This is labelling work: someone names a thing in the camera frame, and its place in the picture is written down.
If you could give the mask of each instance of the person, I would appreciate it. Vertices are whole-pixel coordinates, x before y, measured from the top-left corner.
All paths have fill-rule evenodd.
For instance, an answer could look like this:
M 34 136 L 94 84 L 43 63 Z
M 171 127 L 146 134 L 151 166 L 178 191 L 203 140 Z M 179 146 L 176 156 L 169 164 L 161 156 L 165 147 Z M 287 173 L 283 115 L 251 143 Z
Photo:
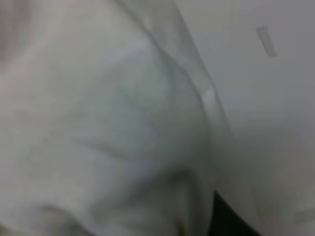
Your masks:
M 207 235 L 228 129 L 176 4 L 0 11 L 2 235 Z

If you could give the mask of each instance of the white fabric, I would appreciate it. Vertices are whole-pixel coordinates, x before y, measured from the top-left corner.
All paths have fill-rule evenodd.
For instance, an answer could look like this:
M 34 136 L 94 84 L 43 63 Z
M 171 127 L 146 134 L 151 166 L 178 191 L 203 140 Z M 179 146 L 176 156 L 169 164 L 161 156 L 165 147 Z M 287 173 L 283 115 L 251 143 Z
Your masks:
M 0 223 L 205 236 L 229 132 L 169 0 L 66 1 L 0 82 Z

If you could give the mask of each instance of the dark fabric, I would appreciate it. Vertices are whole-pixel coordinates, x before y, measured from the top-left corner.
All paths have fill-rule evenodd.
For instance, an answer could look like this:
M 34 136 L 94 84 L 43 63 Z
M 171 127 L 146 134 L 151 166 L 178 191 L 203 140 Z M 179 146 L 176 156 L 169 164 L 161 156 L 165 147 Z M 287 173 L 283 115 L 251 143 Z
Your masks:
M 216 193 L 208 236 L 260 236 Z

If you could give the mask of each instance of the white wall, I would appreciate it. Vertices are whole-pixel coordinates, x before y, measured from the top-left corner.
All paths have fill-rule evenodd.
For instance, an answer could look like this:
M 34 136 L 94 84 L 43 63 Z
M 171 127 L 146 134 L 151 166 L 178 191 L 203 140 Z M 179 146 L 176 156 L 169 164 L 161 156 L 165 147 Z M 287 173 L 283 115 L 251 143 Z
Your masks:
M 232 205 L 252 224 L 256 214 L 293 234 L 295 211 L 315 207 L 315 1 L 178 3 L 244 157 L 239 164 L 247 182 L 225 197 L 252 198 L 250 207 Z M 259 41 L 261 25 L 269 28 L 276 58 Z

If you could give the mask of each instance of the black object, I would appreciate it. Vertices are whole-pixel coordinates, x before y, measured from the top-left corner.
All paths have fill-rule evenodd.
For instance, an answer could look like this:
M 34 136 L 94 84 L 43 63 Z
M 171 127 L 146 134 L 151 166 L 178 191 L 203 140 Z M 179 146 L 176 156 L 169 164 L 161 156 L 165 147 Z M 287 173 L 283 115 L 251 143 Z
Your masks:
M 260 236 L 215 193 L 213 218 L 208 236 Z

